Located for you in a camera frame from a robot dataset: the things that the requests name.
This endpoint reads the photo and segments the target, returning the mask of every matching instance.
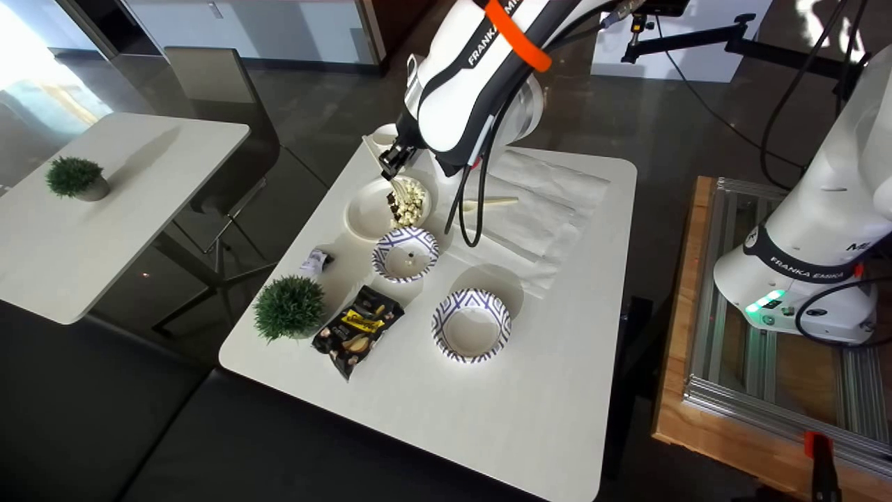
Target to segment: white bowl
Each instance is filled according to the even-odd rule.
[[[423,279],[437,263],[437,239],[423,228],[397,228],[373,247],[373,271],[397,283]]]
[[[494,356],[511,334],[511,313],[503,297],[485,290],[451,292],[436,310],[436,341],[459,362]]]
[[[429,193],[419,177],[397,176],[411,183],[415,183],[423,196],[422,215],[415,217],[415,225],[422,225],[429,215]],[[383,239],[391,228],[397,228],[387,196],[394,193],[394,183],[387,177],[377,177],[366,183],[345,208],[345,225],[363,237],[363,239]]]

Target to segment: gray floor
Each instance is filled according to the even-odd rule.
[[[892,5],[869,5],[865,44],[879,49],[892,41]],[[432,24],[422,24],[405,44],[423,53]],[[805,49],[804,16],[794,3],[774,3],[763,28],[763,41]],[[666,80],[592,78],[592,44],[563,46],[554,69],[543,78],[549,109],[540,129],[524,143],[549,151],[623,157],[639,168],[639,201],[634,251],[627,268],[627,295],[666,302],[677,272],[685,208],[695,176],[758,176],[758,154],[737,140],[726,124],[705,115],[688,85]],[[189,115],[189,102],[177,85],[161,59],[122,55],[114,63],[100,59],[61,59],[86,90],[114,112]],[[349,69],[295,69],[250,63],[250,78],[268,105],[284,154],[274,168],[268,187],[243,215],[246,228],[264,246],[268,256],[284,254],[302,232],[326,187],[338,177],[359,136],[397,120],[402,109],[405,73],[394,63],[387,73]],[[758,62],[745,62],[733,83],[696,83],[696,92],[730,123],[758,140],[763,120],[793,73]],[[797,162],[808,162],[834,120],[832,80],[805,78],[779,123],[773,148]],[[0,95],[0,183],[16,183],[44,157],[71,140],[50,131],[26,99]],[[210,237],[221,221],[182,215],[182,222]],[[249,247],[231,239],[239,264],[250,263]],[[157,251],[140,263],[107,292],[98,313],[146,329],[171,306],[189,297],[199,281]],[[256,283],[234,290],[243,306]],[[177,349],[216,360],[225,334],[223,302],[210,302],[172,323]],[[606,488],[606,500],[730,500],[754,491],[754,481],[702,458],[646,441],[650,406],[635,413],[624,476]]]

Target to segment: snack package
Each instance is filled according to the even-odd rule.
[[[402,313],[405,310],[394,297],[363,286],[358,297],[312,338],[312,345],[320,353],[330,353],[334,369],[349,380],[383,331],[402,318]]]

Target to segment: white paper bowl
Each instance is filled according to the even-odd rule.
[[[429,193],[419,177],[411,177],[423,193],[423,208],[419,215],[422,225],[429,215]],[[363,237],[363,239],[383,239],[391,228],[397,228],[387,196],[394,193],[394,183],[387,177],[377,177],[366,183],[345,208],[345,225]]]
[[[485,290],[451,292],[436,310],[436,341],[451,360],[483,362],[507,342],[507,334],[511,313]]]
[[[394,228],[373,247],[373,271],[397,283],[423,279],[437,263],[437,239],[423,228]]]

